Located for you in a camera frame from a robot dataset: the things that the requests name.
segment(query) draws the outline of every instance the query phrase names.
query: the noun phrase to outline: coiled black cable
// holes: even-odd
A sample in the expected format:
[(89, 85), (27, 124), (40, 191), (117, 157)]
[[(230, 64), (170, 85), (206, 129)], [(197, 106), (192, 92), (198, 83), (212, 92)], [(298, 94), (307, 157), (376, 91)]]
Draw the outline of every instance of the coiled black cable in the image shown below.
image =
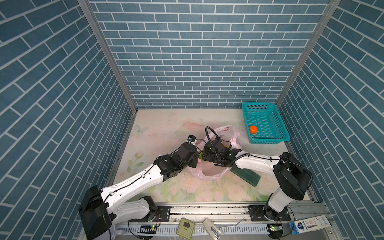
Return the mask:
[(218, 161), (221, 165), (225, 166), (226, 164), (224, 164), (224, 163), (221, 161), (221, 159), (218, 157), (218, 154), (217, 154), (217, 152), (216, 152), (216, 148), (215, 148), (215, 146), (213, 145), (213, 143), (212, 143), (212, 141), (211, 141), (211, 138), (209, 137), (208, 129), (211, 130), (211, 132), (213, 132), (213, 133), (216, 135), (216, 137), (217, 137), (218, 140), (220, 140), (220, 137), (217, 135), (217, 133), (216, 133), (212, 128), (210, 128), (210, 127), (208, 127), (208, 126), (205, 127), (205, 134), (206, 134), (206, 136), (207, 136), (207, 138), (208, 138), (209, 143), (211, 144), (212, 148), (214, 149), (215, 157), (216, 157), (217, 161)]

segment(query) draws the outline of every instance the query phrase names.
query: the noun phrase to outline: green sponge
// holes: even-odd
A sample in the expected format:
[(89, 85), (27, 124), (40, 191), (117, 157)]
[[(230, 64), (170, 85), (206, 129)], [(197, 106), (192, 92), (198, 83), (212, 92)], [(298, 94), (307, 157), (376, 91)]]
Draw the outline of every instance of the green sponge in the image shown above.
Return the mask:
[(238, 168), (236, 164), (233, 165), (231, 172), (238, 175), (241, 179), (256, 187), (260, 180), (260, 176), (250, 169)]

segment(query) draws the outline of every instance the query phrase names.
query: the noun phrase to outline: brick pattern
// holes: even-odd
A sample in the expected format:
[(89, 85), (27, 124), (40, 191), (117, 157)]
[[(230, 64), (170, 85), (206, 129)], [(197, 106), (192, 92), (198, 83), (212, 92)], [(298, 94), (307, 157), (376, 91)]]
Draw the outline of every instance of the brick pattern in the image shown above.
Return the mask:
[(383, 239), (383, 12), (342, 0), (280, 109), (345, 239)]
[(275, 102), (329, 0), (91, 1), (139, 108)]
[(0, 239), (72, 239), (132, 114), (76, 0), (0, 1)]

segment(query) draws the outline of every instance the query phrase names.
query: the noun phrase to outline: green object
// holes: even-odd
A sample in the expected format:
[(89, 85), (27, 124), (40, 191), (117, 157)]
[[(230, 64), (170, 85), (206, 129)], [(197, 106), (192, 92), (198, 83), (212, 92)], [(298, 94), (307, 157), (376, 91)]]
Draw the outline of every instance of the green object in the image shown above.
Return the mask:
[(238, 168), (236, 164), (233, 165), (231, 172), (238, 175), (241, 179), (256, 187), (260, 180), (260, 176), (250, 169)]
[(195, 228), (194, 222), (191, 222), (188, 219), (182, 218), (180, 220), (180, 224), (179, 224), (179, 227), (177, 228), (176, 234), (179, 235), (180, 237), (191, 239), (194, 228)]

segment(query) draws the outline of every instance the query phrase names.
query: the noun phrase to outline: orange ball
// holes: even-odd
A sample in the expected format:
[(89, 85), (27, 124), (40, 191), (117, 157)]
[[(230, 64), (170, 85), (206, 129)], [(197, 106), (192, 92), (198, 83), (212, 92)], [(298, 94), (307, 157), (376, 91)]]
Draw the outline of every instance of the orange ball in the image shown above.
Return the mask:
[(257, 133), (257, 127), (256, 126), (250, 126), (249, 127), (249, 132), (250, 133)]

